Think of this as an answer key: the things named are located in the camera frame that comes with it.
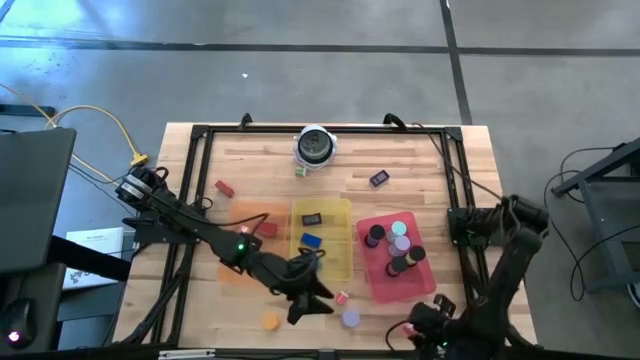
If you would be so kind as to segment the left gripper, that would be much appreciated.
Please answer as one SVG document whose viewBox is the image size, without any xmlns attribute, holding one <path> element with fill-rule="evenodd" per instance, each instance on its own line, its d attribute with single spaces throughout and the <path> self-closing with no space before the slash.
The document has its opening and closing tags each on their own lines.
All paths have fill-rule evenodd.
<svg viewBox="0 0 640 360">
<path fill-rule="evenodd" d="M 325 291 L 325 286 L 317 276 L 321 256 L 318 254 L 300 254 L 287 261 L 283 274 L 276 276 L 273 295 L 293 296 L 297 292 L 307 291 L 306 298 L 294 298 L 288 309 L 287 322 L 296 325 L 306 315 L 332 314 L 334 309 L 324 302 L 332 300 L 334 294 Z"/>
</svg>

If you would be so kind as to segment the black-capped purple hourglass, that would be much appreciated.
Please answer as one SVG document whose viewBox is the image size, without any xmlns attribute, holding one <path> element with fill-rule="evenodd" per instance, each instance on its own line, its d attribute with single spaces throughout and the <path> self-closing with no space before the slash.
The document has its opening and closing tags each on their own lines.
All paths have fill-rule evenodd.
<svg viewBox="0 0 640 360">
<path fill-rule="evenodd" d="M 364 244 L 369 248 L 375 248 L 386 237 L 386 231 L 382 225 L 372 225 L 364 239 Z"/>
</svg>

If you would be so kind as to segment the teal-capped sand hourglass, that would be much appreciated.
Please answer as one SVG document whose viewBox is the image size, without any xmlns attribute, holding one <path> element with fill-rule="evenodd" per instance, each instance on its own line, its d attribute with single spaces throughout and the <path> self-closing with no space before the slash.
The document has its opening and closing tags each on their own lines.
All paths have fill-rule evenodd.
<svg viewBox="0 0 640 360">
<path fill-rule="evenodd" d="M 400 236 L 405 236 L 407 233 L 407 225 L 402 221 L 394 221 L 391 223 L 390 229 L 387 232 L 387 241 L 394 243 Z"/>
</svg>

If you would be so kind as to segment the yellow translucent plastic bin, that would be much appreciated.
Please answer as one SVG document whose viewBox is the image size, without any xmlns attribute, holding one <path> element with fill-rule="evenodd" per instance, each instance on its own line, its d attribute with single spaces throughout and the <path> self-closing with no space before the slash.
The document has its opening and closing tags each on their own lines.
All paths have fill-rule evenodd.
<svg viewBox="0 0 640 360">
<path fill-rule="evenodd" d="M 320 213 L 322 223 L 303 226 L 301 216 Z M 328 281 L 349 281 L 353 275 L 353 224 L 351 202 L 343 198 L 311 198 L 296 200 L 291 210 L 291 236 L 289 255 L 295 257 L 303 233 L 322 238 L 319 250 L 325 254 L 320 259 L 319 275 Z"/>
</svg>

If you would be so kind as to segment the red translucent plastic bin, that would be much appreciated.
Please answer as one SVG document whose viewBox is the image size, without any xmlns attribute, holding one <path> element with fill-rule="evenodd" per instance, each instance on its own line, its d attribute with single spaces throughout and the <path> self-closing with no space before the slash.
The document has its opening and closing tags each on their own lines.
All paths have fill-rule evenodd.
<svg viewBox="0 0 640 360">
<path fill-rule="evenodd" d="M 427 257 L 419 260 L 415 265 L 409 266 L 406 271 L 396 277 L 391 277 L 387 273 L 387 265 L 391 263 L 393 258 L 389 252 L 391 243 L 388 240 L 388 233 L 392 230 L 394 222 L 402 222 L 406 225 L 406 236 L 411 246 L 420 246 L 425 249 L 412 212 L 405 211 L 365 218 L 356 222 L 356 233 L 365 265 L 366 279 L 371 288 L 372 298 L 380 304 L 431 294 L 437 287 Z M 369 247 L 365 243 L 365 237 L 374 225 L 380 225 L 385 229 L 384 238 L 375 248 Z"/>
</svg>

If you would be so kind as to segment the orange translucent plastic bin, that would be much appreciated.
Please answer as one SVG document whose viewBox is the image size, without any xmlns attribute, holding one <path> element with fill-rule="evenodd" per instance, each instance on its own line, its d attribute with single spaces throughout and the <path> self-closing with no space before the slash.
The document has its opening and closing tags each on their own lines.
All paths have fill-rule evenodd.
<svg viewBox="0 0 640 360">
<path fill-rule="evenodd" d="M 266 238 L 255 232 L 255 235 L 263 241 L 261 250 L 271 252 L 284 258 L 289 257 L 289 220 L 290 206 L 283 202 L 256 202 L 247 200 L 237 200 L 230 205 L 228 210 L 228 220 L 238 221 L 249 218 L 260 213 L 268 213 L 269 217 L 265 222 L 276 223 L 279 226 L 277 235 L 274 238 Z M 243 286 L 263 289 L 263 286 L 246 273 L 239 275 L 222 265 L 218 268 L 218 280 L 228 286 Z"/>
</svg>

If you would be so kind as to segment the silver bar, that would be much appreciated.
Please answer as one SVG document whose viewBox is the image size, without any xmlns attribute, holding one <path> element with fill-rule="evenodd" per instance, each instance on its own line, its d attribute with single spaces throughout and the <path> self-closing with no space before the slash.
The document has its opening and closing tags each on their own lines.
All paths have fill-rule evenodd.
<svg viewBox="0 0 640 360">
<path fill-rule="evenodd" d="M 160 351 L 157 360 L 209 360 L 215 359 L 211 349 L 175 349 Z"/>
</svg>

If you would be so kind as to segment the round black white device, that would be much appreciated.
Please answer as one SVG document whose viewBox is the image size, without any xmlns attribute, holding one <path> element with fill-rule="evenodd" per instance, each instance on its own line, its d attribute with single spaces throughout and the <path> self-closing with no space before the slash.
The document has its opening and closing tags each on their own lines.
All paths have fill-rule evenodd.
<svg viewBox="0 0 640 360">
<path fill-rule="evenodd" d="M 303 168 L 320 170 L 328 166 L 336 154 L 337 137 L 323 126 L 308 125 L 294 137 L 294 159 Z"/>
</svg>

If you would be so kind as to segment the black bar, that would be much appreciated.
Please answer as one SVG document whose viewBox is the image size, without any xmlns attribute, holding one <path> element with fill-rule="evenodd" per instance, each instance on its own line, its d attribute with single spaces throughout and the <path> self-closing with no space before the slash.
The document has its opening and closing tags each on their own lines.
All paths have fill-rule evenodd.
<svg viewBox="0 0 640 360">
<path fill-rule="evenodd" d="M 69 240 L 53 236 L 47 255 L 48 263 L 61 263 L 111 280 L 128 279 L 131 263 L 112 254 L 100 253 Z"/>
</svg>

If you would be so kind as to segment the white booklet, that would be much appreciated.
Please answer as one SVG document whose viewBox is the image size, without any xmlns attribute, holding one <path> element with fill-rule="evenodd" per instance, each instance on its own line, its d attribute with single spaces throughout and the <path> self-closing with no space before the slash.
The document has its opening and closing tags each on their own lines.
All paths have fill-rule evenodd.
<svg viewBox="0 0 640 360">
<path fill-rule="evenodd" d="M 120 258 L 122 255 L 124 229 L 122 227 L 116 227 L 72 231 L 66 234 L 66 239 L 97 252 Z M 62 290 L 76 290 L 115 283 L 116 280 L 113 279 L 78 269 L 67 268 Z"/>
</svg>

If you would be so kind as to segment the black computer mouse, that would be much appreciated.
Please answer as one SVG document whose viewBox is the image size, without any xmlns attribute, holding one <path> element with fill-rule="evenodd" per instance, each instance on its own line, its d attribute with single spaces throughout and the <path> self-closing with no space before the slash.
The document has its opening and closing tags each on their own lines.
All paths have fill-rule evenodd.
<svg viewBox="0 0 640 360">
<path fill-rule="evenodd" d="M 31 298 L 19 298 L 0 313 L 0 335 L 14 350 L 30 346 L 37 337 L 36 307 Z"/>
</svg>

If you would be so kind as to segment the dark metal cart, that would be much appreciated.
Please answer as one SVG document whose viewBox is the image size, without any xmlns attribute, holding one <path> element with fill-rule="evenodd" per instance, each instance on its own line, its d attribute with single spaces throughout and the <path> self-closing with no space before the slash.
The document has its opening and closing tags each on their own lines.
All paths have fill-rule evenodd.
<svg viewBox="0 0 640 360">
<path fill-rule="evenodd" d="M 605 289 L 633 288 L 640 285 L 640 137 L 603 149 L 607 155 L 583 170 L 571 170 L 567 161 L 584 153 L 584 148 L 567 154 L 556 177 L 560 183 L 545 187 L 545 194 L 571 196 L 578 191 L 594 230 L 595 242 L 574 257 L 571 277 L 578 278 L 581 290 L 574 300 Z M 582 264 L 599 251 L 607 273 L 588 281 Z"/>
</svg>

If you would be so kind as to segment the black table frame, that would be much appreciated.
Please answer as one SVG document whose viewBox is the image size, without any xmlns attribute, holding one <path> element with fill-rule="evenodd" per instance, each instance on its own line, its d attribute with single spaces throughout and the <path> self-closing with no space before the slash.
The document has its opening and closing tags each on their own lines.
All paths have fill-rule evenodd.
<svg viewBox="0 0 640 360">
<path fill-rule="evenodd" d="M 355 219 L 412 212 L 436 275 L 437 288 L 462 302 L 459 257 L 445 227 L 449 193 L 445 166 L 430 136 L 418 127 L 397 130 L 383 125 L 338 124 L 332 132 L 338 153 L 332 164 L 305 178 L 294 174 L 292 155 L 296 128 L 291 124 L 250 125 L 239 133 L 216 134 L 197 143 L 190 140 L 192 125 L 170 123 L 165 129 L 158 164 L 169 172 L 171 189 L 202 191 L 213 200 L 209 218 L 227 216 L 231 200 L 216 192 L 217 180 L 228 183 L 237 200 L 292 202 L 297 199 L 344 198 Z M 390 179 L 379 187 L 371 176 L 386 170 Z M 373 357 L 390 347 L 410 348 L 397 328 L 411 308 L 403 300 L 374 302 L 361 256 L 354 259 L 349 281 L 330 281 L 334 292 L 346 291 L 348 307 L 361 313 L 355 328 L 342 325 L 339 314 L 303 317 L 296 325 L 274 331 L 261 326 L 265 312 L 284 315 L 288 303 L 266 288 L 228 286 L 218 280 L 219 263 L 206 245 L 194 252 L 183 322 L 178 344 L 182 348 L 224 349 L 333 349 L 358 351 Z"/>
</svg>

